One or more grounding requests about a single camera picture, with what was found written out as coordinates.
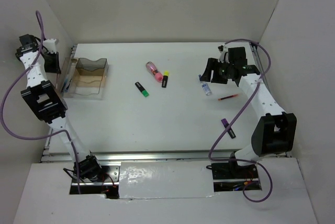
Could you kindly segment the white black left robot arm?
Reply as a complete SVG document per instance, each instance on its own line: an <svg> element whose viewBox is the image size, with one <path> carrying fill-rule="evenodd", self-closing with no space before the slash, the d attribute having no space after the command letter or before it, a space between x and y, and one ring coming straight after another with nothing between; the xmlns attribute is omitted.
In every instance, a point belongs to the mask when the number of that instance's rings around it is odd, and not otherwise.
<svg viewBox="0 0 335 224"><path fill-rule="evenodd" d="M21 46L16 57L24 64L27 72L27 88L21 96L36 117L44 121L54 132L60 131L60 138L73 162L73 175L80 180L99 181L103 168L97 158L81 142L72 127L66 111L68 106L56 87L47 78L47 73L61 74L56 39L42 41L33 35L19 37Z"/></svg>

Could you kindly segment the red pen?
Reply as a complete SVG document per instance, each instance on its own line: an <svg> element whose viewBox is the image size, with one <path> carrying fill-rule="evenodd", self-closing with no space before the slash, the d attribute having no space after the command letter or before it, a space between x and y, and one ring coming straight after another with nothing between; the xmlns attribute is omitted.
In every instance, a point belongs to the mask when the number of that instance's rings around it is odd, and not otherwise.
<svg viewBox="0 0 335 224"><path fill-rule="evenodd" d="M225 96L225 97L219 98L218 101L234 98L234 97L237 97L238 95L239 94L233 94L233 95Z"/></svg>

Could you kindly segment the blue cap spray bottle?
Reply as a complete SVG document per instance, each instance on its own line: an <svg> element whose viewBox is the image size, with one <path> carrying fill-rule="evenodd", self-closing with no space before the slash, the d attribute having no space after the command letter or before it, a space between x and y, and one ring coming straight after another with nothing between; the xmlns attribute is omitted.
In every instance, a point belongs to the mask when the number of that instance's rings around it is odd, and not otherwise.
<svg viewBox="0 0 335 224"><path fill-rule="evenodd" d="M211 92L211 90L210 90L208 84L201 80L201 75L200 75L200 74L198 75L198 77L199 77L199 81L200 81L200 84L201 84L201 86L202 86L202 89L203 89L204 93L205 93L207 96L211 95L212 92Z"/></svg>

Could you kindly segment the green black highlighter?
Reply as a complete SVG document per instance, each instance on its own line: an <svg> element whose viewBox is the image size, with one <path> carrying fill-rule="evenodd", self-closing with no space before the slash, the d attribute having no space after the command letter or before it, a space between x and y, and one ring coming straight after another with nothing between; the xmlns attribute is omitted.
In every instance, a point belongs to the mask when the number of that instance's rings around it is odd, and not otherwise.
<svg viewBox="0 0 335 224"><path fill-rule="evenodd" d="M139 82L135 82L135 86L144 97L149 96L149 93L147 92L147 90Z"/></svg>

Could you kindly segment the amber plastic tray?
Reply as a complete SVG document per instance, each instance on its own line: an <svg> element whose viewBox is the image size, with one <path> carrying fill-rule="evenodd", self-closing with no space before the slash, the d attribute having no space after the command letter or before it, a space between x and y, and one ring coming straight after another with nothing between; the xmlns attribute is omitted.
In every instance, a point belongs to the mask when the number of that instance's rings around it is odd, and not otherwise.
<svg viewBox="0 0 335 224"><path fill-rule="evenodd" d="M77 87L96 87L104 89L106 77L107 71L103 76L85 76L79 75L78 71L75 70L69 91L75 90Z"/></svg>

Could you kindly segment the smoky grey plastic tray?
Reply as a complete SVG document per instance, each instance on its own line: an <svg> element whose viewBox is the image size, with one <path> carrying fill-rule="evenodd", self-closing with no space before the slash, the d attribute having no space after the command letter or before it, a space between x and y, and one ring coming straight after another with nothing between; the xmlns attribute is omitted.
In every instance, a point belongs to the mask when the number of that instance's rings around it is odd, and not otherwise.
<svg viewBox="0 0 335 224"><path fill-rule="evenodd" d="M100 58L95 61L87 58L79 58L75 69L79 75L103 76L108 70L108 62L106 58Z"/></svg>

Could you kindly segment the clear plastic tray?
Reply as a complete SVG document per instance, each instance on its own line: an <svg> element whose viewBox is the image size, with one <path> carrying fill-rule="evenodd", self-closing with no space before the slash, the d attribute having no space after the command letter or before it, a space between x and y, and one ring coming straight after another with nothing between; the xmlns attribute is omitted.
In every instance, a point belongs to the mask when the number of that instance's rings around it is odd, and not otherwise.
<svg viewBox="0 0 335 224"><path fill-rule="evenodd" d="M75 90L64 93L64 98L101 100L104 89L96 87L77 87Z"/></svg>

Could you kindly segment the pink glue bottle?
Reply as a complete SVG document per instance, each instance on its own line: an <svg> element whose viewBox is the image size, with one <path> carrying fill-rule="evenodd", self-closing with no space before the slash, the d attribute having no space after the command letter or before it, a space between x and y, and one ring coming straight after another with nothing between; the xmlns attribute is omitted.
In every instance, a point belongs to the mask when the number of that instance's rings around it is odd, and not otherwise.
<svg viewBox="0 0 335 224"><path fill-rule="evenodd" d="M146 68L153 75L153 77L155 78L157 82L161 83L163 81L162 73L158 70L158 68L151 61L146 63Z"/></svg>

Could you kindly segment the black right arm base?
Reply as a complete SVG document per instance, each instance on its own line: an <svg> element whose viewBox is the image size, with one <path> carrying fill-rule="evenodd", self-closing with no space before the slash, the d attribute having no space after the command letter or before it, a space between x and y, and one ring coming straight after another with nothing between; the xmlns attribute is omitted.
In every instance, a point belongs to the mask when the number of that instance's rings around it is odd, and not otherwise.
<svg viewBox="0 0 335 224"><path fill-rule="evenodd" d="M247 162L240 166L236 159L235 151L229 157L209 156L211 164L206 169L211 170L213 180L253 180L259 177L254 163Z"/></svg>

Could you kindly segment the light blue pen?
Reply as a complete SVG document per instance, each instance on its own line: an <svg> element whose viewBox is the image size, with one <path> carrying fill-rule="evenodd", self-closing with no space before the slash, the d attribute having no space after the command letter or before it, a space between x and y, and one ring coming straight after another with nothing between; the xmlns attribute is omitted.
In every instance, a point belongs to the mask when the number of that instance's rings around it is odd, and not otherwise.
<svg viewBox="0 0 335 224"><path fill-rule="evenodd" d="M69 76L67 75L66 78L64 79L64 83L62 85L61 91L64 92L66 90L67 83L69 81Z"/></svg>

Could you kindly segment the yellow black highlighter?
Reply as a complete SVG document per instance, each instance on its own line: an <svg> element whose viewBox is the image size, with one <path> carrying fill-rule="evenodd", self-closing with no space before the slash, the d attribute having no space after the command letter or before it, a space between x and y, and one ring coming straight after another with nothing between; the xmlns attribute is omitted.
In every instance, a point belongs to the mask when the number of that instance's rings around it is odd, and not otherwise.
<svg viewBox="0 0 335 224"><path fill-rule="evenodd" d="M169 74L170 74L169 71L164 71L164 73L163 73L163 80L162 80L162 88L166 88L167 87Z"/></svg>

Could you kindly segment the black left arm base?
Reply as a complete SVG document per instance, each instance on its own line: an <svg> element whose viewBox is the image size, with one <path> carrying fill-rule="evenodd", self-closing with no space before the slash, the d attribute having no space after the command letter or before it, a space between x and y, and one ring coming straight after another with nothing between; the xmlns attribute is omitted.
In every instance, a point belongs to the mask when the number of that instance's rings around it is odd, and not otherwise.
<svg viewBox="0 0 335 224"><path fill-rule="evenodd" d="M79 168L79 181L81 183L92 183L105 182L111 183L112 187L117 187L119 182L119 166L117 165L101 165L96 156L87 156L84 161L81 161L79 165L74 163L72 170L63 168L65 173L73 180L77 182L77 168Z"/></svg>

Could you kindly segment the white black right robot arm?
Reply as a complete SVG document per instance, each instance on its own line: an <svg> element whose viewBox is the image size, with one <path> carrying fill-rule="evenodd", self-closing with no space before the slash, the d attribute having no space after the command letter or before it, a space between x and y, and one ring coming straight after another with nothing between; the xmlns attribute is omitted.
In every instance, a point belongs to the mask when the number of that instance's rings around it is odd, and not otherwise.
<svg viewBox="0 0 335 224"><path fill-rule="evenodd" d="M293 148L297 118L275 101L267 89L259 69L248 64L244 47L227 48L219 46L219 59L209 58L201 81L227 84L236 83L247 96L258 117L258 123L251 135L251 142L245 148L232 154L228 166L229 174L240 178L247 166L270 154L282 154Z"/></svg>

